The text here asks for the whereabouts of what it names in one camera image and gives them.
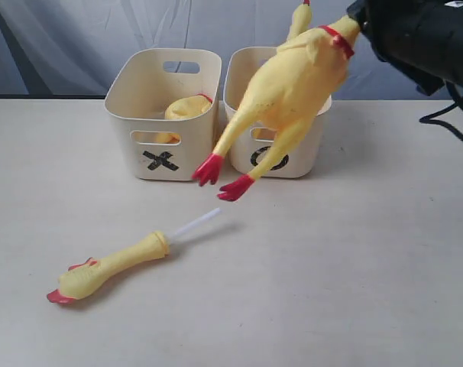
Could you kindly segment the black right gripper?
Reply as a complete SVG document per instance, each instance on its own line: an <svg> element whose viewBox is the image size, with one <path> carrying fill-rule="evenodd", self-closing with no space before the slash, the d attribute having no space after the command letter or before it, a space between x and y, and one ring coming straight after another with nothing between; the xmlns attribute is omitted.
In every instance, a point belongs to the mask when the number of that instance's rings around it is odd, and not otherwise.
<svg viewBox="0 0 463 367"><path fill-rule="evenodd" d="M389 10L388 1L378 0L354 1L346 9L346 14L358 23L361 33L369 40L374 54L380 61L389 60L383 44L383 32Z"/></svg>

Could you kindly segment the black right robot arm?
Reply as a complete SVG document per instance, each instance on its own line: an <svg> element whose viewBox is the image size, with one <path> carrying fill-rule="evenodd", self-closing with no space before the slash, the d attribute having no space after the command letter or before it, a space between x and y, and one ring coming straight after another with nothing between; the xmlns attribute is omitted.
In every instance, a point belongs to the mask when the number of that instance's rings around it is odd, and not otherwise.
<svg viewBox="0 0 463 367"><path fill-rule="evenodd" d="M376 57L431 96L446 83L463 88L463 1L355 1L346 14Z"/></svg>

